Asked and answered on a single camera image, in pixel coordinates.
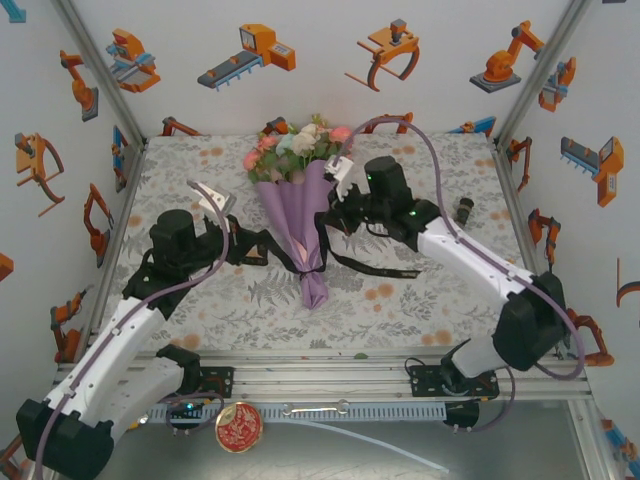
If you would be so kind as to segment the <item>black printed ribbon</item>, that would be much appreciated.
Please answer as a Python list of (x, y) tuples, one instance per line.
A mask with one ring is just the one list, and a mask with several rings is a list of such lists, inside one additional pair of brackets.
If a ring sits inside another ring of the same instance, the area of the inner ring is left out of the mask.
[[(272, 254), (276, 257), (277, 260), (284, 266), (286, 270), (289, 272), (298, 275), (299, 277), (304, 277), (309, 275), (310, 273), (323, 273), (326, 270), (327, 263), (327, 255), (331, 254), (336, 262), (340, 265), (343, 265), (351, 270), (359, 272), (361, 274), (375, 276), (375, 277), (384, 277), (384, 278), (395, 278), (395, 279), (415, 279), (420, 274), (419, 270), (401, 270), (401, 269), (391, 269), (391, 268), (376, 268), (373, 266), (366, 265), (362, 262), (359, 262), (353, 258), (349, 258), (343, 255), (339, 255), (335, 253), (330, 247), (329, 235), (327, 233), (326, 227), (321, 226), (320, 229), (317, 229), (317, 233), (319, 236), (320, 242), (320, 265), (313, 269), (311, 268), (303, 268), (299, 270), (292, 258), (285, 252), (285, 250), (276, 242), (271, 233), (263, 229), (257, 232), (268, 232), (271, 235), (271, 241), (269, 244), (269, 254)], [(227, 255), (227, 262), (233, 265), (243, 265), (240, 263), (240, 253), (238, 249), (238, 239), (233, 239), (229, 233), (231, 246), (229, 248), (229, 253)]]

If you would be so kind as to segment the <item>aluminium side rail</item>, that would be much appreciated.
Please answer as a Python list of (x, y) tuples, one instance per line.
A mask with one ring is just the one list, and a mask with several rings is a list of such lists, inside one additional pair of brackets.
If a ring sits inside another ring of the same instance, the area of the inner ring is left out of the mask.
[(500, 313), (494, 340), (500, 351), (507, 354), (509, 365), (525, 371), (538, 364), (567, 333), (562, 319), (564, 292), (559, 278), (541, 267), (536, 259), (535, 247), (506, 154), (497, 149), (495, 160), (526, 272), (512, 278), (512, 282), (521, 290), (507, 295), (507, 303)]
[(111, 283), (113, 281), (115, 270), (118, 264), (122, 243), (124, 241), (124, 235), (127, 230), (128, 220), (131, 214), (136, 191), (140, 181), (140, 176), (143, 170), (147, 147), (148, 143), (145, 142), (140, 148), (135, 151), (135, 155), (133, 157), (131, 176), (129, 177), (129, 181), (127, 183), (124, 203), (122, 205), (121, 211), (119, 212), (116, 229), (111, 237), (100, 287), (98, 288), (96, 294), (96, 304), (105, 304), (109, 296)]

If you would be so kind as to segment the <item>floral table mat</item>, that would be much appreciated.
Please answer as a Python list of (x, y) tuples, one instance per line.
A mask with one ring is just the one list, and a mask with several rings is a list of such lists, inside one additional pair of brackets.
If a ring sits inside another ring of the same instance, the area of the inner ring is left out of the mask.
[[(256, 137), (158, 137), (146, 151), (107, 310), (113, 311), (127, 281), (150, 248), (158, 216), (184, 209), (197, 229), (202, 209), (188, 182), (223, 187), (236, 198), (233, 214), (244, 228), (270, 228), (242, 162)], [(463, 197), (474, 207), (466, 232), (504, 259), (521, 262), (491, 143), (481, 134), (374, 133), (353, 148), (357, 165), (391, 155), (402, 165), (418, 198), (442, 199), (454, 212)], [(223, 266), (191, 290), (170, 319), (146, 342), (154, 351), (175, 343), (197, 350), (401, 348), (449, 346), (490, 333), (497, 317), (472, 286), (434, 260), (384, 238), (379, 227), (351, 236), (330, 234), (332, 250), (371, 266), (415, 269), (413, 280), (372, 277), (329, 260), (323, 278), (328, 299), (310, 310), (300, 282), (275, 258), (267, 266)]]

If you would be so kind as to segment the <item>small pink roses stem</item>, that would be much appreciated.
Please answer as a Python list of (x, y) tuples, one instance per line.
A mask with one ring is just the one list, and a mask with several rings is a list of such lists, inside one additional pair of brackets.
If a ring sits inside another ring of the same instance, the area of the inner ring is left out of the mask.
[(276, 183), (281, 178), (277, 169), (280, 158), (276, 152), (279, 140), (278, 136), (262, 134), (257, 145), (246, 154), (243, 167), (253, 184)]

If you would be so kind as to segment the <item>silver wrench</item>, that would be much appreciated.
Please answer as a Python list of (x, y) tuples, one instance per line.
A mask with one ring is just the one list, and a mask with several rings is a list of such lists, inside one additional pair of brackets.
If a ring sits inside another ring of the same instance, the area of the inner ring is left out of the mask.
[(292, 416), (307, 413), (334, 412), (337, 415), (345, 415), (349, 406), (350, 403), (345, 399), (330, 403), (285, 403), (283, 405), (282, 414), (284, 416)]

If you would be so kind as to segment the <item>black bracket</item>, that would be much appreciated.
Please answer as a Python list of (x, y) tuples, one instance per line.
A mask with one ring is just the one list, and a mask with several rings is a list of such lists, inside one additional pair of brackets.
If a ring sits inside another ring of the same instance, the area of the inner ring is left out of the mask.
[(446, 419), (443, 423), (453, 429), (473, 429), (480, 416), (479, 402), (467, 400), (445, 403)]

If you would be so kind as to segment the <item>small black circuit board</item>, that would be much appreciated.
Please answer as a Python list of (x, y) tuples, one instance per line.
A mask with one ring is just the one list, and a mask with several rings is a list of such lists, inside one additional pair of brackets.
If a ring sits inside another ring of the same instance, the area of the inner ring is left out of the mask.
[(171, 403), (167, 408), (169, 423), (177, 428), (192, 428), (203, 421), (202, 402), (195, 400)]

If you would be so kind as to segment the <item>aluminium front frame rails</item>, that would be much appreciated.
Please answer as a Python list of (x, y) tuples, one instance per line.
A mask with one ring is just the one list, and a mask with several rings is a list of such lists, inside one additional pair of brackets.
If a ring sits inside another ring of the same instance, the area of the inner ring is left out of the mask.
[[(363, 352), (366, 360), (355, 360)], [(345, 399), (351, 403), (406, 401), (412, 399), (406, 358), (415, 357), (427, 365), (439, 364), (444, 347), (433, 349), (310, 349), (201, 351), (202, 366), (230, 366), (235, 369), (233, 400), (291, 402)], [(141, 352), (119, 384), (140, 380), (151, 362), (151, 352)], [(571, 381), (554, 380), (537, 368), (514, 372), (516, 400), (583, 400), (592, 397), (585, 373)]]

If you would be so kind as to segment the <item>red round tin lid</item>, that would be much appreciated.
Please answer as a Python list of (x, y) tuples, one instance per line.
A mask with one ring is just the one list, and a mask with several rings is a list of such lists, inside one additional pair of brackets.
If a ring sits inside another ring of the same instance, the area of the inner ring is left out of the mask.
[(245, 453), (261, 439), (264, 422), (259, 410), (246, 402), (236, 402), (222, 409), (215, 423), (220, 447), (234, 454)]

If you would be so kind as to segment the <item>purple and pink wrapping paper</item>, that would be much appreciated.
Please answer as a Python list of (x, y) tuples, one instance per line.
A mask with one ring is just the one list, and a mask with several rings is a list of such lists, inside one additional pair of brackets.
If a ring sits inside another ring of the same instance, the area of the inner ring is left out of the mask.
[(323, 160), (312, 161), (301, 173), (304, 179), (299, 184), (258, 182), (255, 188), (278, 241), (299, 277), (302, 303), (314, 310), (328, 299), (323, 278), (326, 250), (321, 245), (315, 216), (328, 210), (331, 185), (324, 179)]

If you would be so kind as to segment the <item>pink rose stem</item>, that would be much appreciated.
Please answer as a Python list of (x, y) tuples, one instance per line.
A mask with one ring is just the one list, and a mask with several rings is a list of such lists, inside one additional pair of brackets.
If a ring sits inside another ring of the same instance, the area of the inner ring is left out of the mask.
[(351, 155), (351, 130), (345, 126), (335, 127), (328, 131), (327, 155), (347, 156)]

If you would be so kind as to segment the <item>aluminium frame post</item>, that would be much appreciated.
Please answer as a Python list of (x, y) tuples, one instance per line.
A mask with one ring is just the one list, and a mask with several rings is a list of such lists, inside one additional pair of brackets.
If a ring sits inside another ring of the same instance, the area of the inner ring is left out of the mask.
[(80, 55), (93, 73), (101, 92), (114, 110), (117, 119), (121, 122), (125, 132), (129, 134), (128, 139), (139, 151), (143, 151), (146, 146), (146, 138), (120, 93), (120, 88), (112, 78), (109, 68), (102, 58), (90, 31), (79, 15), (74, 2), (72, 0), (49, 1), (73, 39)]
[(594, 0), (570, 0), (547, 43), (545, 44), (536, 65), (526, 80), (523, 90), (507, 115), (499, 135), (496, 147), (506, 149), (519, 125), (532, 107), (537, 95), (556, 65), (560, 54), (571, 39), (574, 31), (591, 7)]

